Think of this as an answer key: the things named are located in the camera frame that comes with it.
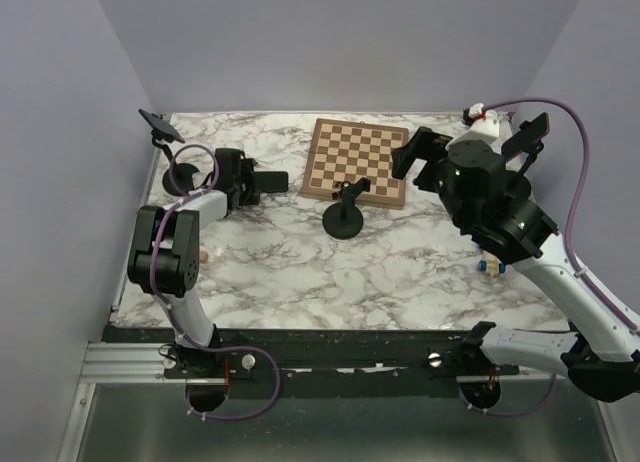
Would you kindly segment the black smartphone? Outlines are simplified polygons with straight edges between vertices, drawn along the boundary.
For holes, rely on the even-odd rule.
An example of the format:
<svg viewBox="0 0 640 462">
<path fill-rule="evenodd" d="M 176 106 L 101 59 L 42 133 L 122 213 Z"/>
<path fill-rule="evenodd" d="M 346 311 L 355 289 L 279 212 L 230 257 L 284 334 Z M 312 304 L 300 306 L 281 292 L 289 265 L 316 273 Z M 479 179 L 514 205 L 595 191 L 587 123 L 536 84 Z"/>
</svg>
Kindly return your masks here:
<svg viewBox="0 0 640 462">
<path fill-rule="evenodd" d="M 265 171 L 254 173 L 255 192 L 273 194 L 286 193 L 289 188 L 289 174 L 286 171 Z"/>
</svg>

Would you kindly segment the black phone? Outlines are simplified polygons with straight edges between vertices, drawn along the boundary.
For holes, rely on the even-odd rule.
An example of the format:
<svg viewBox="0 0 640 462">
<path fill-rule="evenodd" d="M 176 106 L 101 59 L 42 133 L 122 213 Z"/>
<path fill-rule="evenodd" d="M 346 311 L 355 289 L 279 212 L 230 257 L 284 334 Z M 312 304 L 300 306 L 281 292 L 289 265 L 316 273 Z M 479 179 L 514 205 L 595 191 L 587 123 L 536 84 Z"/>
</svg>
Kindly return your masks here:
<svg viewBox="0 0 640 462">
<path fill-rule="evenodd" d="M 167 143 L 185 143 L 184 138 L 169 122 L 163 120 L 158 115 L 150 113 L 144 109 L 139 109 L 138 113 L 149 125 L 149 127 L 151 128 L 151 135 L 156 140 L 164 141 Z"/>
</svg>

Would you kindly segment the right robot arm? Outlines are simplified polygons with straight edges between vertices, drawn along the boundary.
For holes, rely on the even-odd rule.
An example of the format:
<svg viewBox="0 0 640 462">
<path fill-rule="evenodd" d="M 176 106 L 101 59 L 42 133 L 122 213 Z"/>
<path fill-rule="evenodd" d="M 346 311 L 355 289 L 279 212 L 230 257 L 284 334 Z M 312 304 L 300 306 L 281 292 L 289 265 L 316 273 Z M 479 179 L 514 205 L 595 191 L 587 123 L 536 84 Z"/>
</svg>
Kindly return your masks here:
<svg viewBox="0 0 640 462">
<path fill-rule="evenodd" d="M 495 152 L 479 138 L 453 142 L 421 127 L 392 151 L 392 175 L 403 179 L 423 160 L 415 186 L 437 194 L 461 234 L 533 282 L 570 322 L 560 333 L 480 322 L 462 343 L 462 366 L 474 374 L 491 366 L 538 369 L 568 378 L 596 400 L 615 402 L 639 389 L 639 318 L 619 300 L 610 306 L 599 300 L 601 289 L 572 267 L 557 224 L 530 200 L 523 171 L 506 168 L 521 152 L 532 164 L 548 131 L 546 121 L 525 122 Z"/>
</svg>

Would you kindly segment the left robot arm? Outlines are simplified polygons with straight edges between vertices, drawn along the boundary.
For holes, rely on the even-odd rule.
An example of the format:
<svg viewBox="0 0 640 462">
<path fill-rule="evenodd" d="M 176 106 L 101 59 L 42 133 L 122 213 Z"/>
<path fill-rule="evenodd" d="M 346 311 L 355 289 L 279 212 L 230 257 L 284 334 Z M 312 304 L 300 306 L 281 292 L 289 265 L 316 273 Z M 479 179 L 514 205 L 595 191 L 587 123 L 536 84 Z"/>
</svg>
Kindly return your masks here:
<svg viewBox="0 0 640 462">
<path fill-rule="evenodd" d="M 213 167 L 201 183 L 198 170 L 167 170 L 177 200 L 168 206 L 138 209 L 127 263 L 127 277 L 150 294 L 167 316 L 177 345 L 189 348 L 187 364 L 201 377 L 214 375 L 222 362 L 215 325 L 195 289 L 200 266 L 200 230 L 224 219 L 253 197 L 254 165 L 239 149 L 208 149 Z"/>
</svg>

